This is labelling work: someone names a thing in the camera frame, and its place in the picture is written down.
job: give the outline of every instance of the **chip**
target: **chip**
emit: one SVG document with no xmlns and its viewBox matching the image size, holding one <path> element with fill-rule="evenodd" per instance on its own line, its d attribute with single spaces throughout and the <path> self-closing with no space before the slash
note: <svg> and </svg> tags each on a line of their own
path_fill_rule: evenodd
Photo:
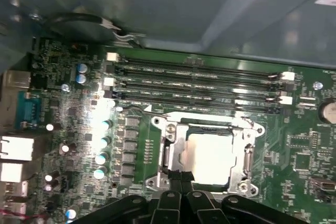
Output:
<svg viewBox="0 0 336 224">
<path fill-rule="evenodd" d="M 124 150 L 125 151 L 135 151 L 136 150 L 136 143 L 134 143 L 134 142 L 125 142 L 124 143 Z"/>
<path fill-rule="evenodd" d="M 130 165 L 123 165 L 121 167 L 122 175 L 134 175 L 134 167 Z"/>
<path fill-rule="evenodd" d="M 58 63 L 58 56 L 54 56 L 50 58 L 50 63 Z"/>
<path fill-rule="evenodd" d="M 92 134 L 86 133 L 84 135 L 84 140 L 85 141 L 92 141 Z"/>
<path fill-rule="evenodd" d="M 89 210 L 90 209 L 90 202 L 83 202 L 82 210 Z"/>
<path fill-rule="evenodd" d="M 68 109 L 69 116 L 76 116 L 76 108 L 69 108 Z"/>
<path fill-rule="evenodd" d="M 91 91 L 97 92 L 99 90 L 99 85 L 97 83 L 91 84 Z"/>
<path fill-rule="evenodd" d="M 138 127 L 140 120 L 138 118 L 126 118 L 125 125 L 126 126 L 134 126 Z"/>
<path fill-rule="evenodd" d="M 116 177 L 116 176 L 114 176 L 114 177 L 112 178 L 112 181 L 113 181 L 113 182 L 119 182 L 119 181 L 120 181 L 120 177 Z"/>
<path fill-rule="evenodd" d="M 59 101 L 58 100 L 51 100 L 50 101 L 50 107 L 58 107 Z"/>
<path fill-rule="evenodd" d="M 85 192 L 87 194 L 93 194 L 94 188 L 95 188 L 94 186 L 86 186 L 85 187 Z"/>
<path fill-rule="evenodd" d="M 115 142 L 115 147 L 118 147 L 118 148 L 122 148 L 123 147 L 123 143 L 122 142 Z"/>
<path fill-rule="evenodd" d="M 137 138 L 138 137 L 138 132 L 135 130 L 125 130 L 125 138 Z"/>
<path fill-rule="evenodd" d="M 125 124 L 125 120 L 124 119 L 118 119 L 118 124 L 124 125 Z"/>
<path fill-rule="evenodd" d="M 309 170 L 310 154 L 298 153 L 296 155 L 295 169 Z"/>
<path fill-rule="evenodd" d="M 72 168 L 74 166 L 74 161 L 73 160 L 67 160 L 65 163 L 65 166 L 67 168 Z"/>
<path fill-rule="evenodd" d="M 126 163 L 134 163 L 135 155 L 130 153 L 124 153 L 124 155 L 122 155 L 122 161 Z"/>
<path fill-rule="evenodd" d="M 106 73 L 114 73 L 115 67 L 114 65 L 106 65 L 105 72 Z"/>
<path fill-rule="evenodd" d="M 124 136 L 124 131 L 117 131 L 117 136 Z"/>
<path fill-rule="evenodd" d="M 93 69 L 100 70 L 101 69 L 101 63 L 95 63 L 95 64 L 93 64 Z"/>
<path fill-rule="evenodd" d="M 113 155 L 113 157 L 116 158 L 116 159 L 121 159 L 122 154 L 121 154 L 121 153 L 115 153 L 115 154 Z"/>
</svg>

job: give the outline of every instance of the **blue capacitor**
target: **blue capacitor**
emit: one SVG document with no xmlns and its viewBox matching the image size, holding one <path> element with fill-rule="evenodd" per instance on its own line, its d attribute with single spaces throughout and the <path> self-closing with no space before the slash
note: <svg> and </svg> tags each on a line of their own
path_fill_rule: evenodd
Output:
<svg viewBox="0 0 336 224">
<path fill-rule="evenodd" d="M 77 71 L 80 73 L 87 73 L 89 71 L 89 68 L 86 64 L 80 63 L 77 65 Z"/>
<path fill-rule="evenodd" d="M 84 84 L 86 82 L 86 76 L 84 74 L 77 75 L 76 82 L 79 84 Z"/>
</svg>

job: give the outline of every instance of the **green circuit board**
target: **green circuit board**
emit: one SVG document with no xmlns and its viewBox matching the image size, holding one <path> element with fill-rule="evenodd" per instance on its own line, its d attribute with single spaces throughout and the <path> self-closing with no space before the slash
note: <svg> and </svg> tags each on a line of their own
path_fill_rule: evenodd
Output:
<svg viewBox="0 0 336 224">
<path fill-rule="evenodd" d="M 109 52 L 120 59 L 107 60 Z M 312 177 L 336 180 L 336 127 L 321 118 L 320 111 L 321 105 L 336 97 L 336 71 L 158 50 L 66 45 L 49 39 L 41 40 L 32 64 L 28 99 L 40 99 L 41 108 L 37 123 L 25 127 L 61 124 L 53 134 L 53 151 L 44 157 L 37 188 L 32 188 L 36 212 L 52 195 L 58 195 L 63 212 L 78 206 L 78 216 L 110 198 L 138 194 L 150 199 L 152 190 L 144 181 L 158 169 L 161 136 L 151 124 L 151 113 L 237 116 L 239 112 L 265 128 L 255 143 L 252 181 L 259 194 L 252 199 L 310 223 L 336 222 L 334 192 L 326 193 L 311 181 Z M 81 83 L 79 64 L 88 67 Z M 294 79 L 265 79 L 266 73 L 283 72 L 295 73 Z M 317 89 L 316 82 L 323 88 Z M 63 84 L 68 90 L 62 90 Z M 245 90 L 244 94 L 235 97 L 235 89 Z M 283 95 L 291 102 L 282 104 Z M 107 131 L 99 126 L 104 120 L 112 125 Z M 104 136 L 111 142 L 100 149 Z M 128 156 L 123 151 L 126 141 Z M 76 144 L 75 153 L 60 154 L 60 146 L 70 143 Z M 101 152 L 108 156 L 106 174 L 96 179 L 93 173 L 99 165 L 94 158 Z M 130 174 L 123 171 L 126 159 L 133 170 Z M 71 172 L 71 187 L 46 192 L 44 176 L 55 169 L 61 174 Z"/>
</svg>

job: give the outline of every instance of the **blue serial port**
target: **blue serial port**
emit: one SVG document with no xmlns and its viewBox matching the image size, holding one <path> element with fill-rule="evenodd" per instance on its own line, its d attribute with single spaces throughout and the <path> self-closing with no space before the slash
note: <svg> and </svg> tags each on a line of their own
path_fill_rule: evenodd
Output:
<svg viewBox="0 0 336 224">
<path fill-rule="evenodd" d="M 40 122 L 41 98 L 38 94 L 20 91 L 17 95 L 15 129 L 36 128 Z"/>
</svg>

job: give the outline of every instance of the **black cable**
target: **black cable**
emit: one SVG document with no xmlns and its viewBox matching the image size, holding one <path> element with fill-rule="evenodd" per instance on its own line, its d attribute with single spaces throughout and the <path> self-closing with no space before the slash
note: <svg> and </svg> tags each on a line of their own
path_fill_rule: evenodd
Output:
<svg viewBox="0 0 336 224">
<path fill-rule="evenodd" d="M 71 21 L 86 21 L 101 24 L 102 18 L 96 15 L 84 14 L 84 13 L 60 13 L 48 18 L 44 22 L 44 26 L 50 27 L 56 23 L 65 23 Z"/>
<path fill-rule="evenodd" d="M 84 21 L 99 24 L 107 29 L 113 30 L 113 35 L 120 41 L 127 42 L 130 46 L 134 48 L 143 48 L 135 40 L 134 35 L 127 34 L 124 30 L 105 18 L 85 13 L 59 13 L 49 17 L 43 24 L 45 30 L 50 30 L 50 27 L 57 23 L 74 22 L 74 21 Z"/>
</svg>

